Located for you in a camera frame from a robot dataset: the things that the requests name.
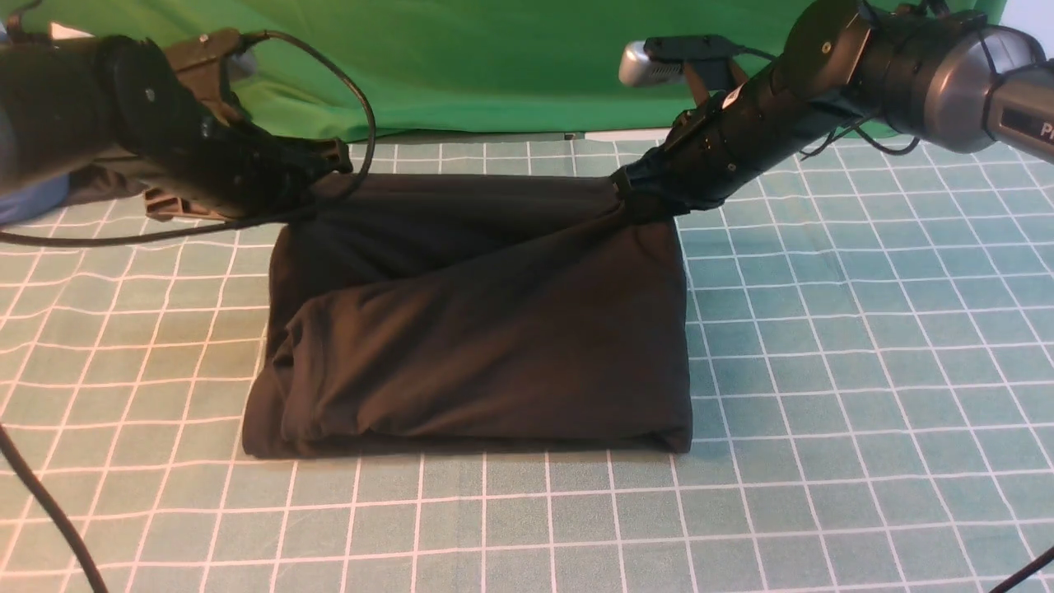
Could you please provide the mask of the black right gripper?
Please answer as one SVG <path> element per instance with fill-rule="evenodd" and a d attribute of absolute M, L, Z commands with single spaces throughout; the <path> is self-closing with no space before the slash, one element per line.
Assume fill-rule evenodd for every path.
<path fill-rule="evenodd" d="M 609 176 L 636 224 L 668 221 L 684 207 L 719 207 L 743 185 L 848 120 L 848 111 L 790 90 L 784 68 L 768 65 L 716 102 L 701 123 L 663 143 L 661 171 L 635 161 Z"/>

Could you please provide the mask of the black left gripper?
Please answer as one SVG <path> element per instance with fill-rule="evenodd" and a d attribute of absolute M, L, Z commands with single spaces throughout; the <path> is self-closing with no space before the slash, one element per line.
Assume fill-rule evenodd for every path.
<path fill-rule="evenodd" d="M 306 203 L 330 174 L 353 174 L 338 138 L 284 138 L 255 124 L 223 125 L 212 116 L 184 120 L 129 116 L 124 151 L 147 161 L 140 179 L 225 219 L 270 217 Z"/>

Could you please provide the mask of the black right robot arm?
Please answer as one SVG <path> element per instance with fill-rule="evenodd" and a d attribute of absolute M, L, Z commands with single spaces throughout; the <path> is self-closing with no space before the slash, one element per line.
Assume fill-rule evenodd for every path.
<path fill-rule="evenodd" d="M 1052 60 L 1032 36 L 945 2 L 892 12 L 814 1 L 779 55 L 723 36 L 626 45 L 628 87 L 687 82 L 695 105 L 611 176 L 640 219 L 721 207 L 794 155 L 809 157 L 870 121 L 959 154 L 1004 143 L 1052 161 Z"/>

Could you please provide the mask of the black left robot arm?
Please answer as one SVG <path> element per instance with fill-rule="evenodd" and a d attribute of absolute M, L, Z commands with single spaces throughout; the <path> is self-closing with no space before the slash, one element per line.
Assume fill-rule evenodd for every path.
<path fill-rule="evenodd" d="M 268 38 L 216 29 L 162 48 L 126 36 L 2 50 L 2 196 L 98 166 L 195 213 L 246 219 L 313 202 L 353 172 L 337 138 L 254 124 L 227 60 Z"/>

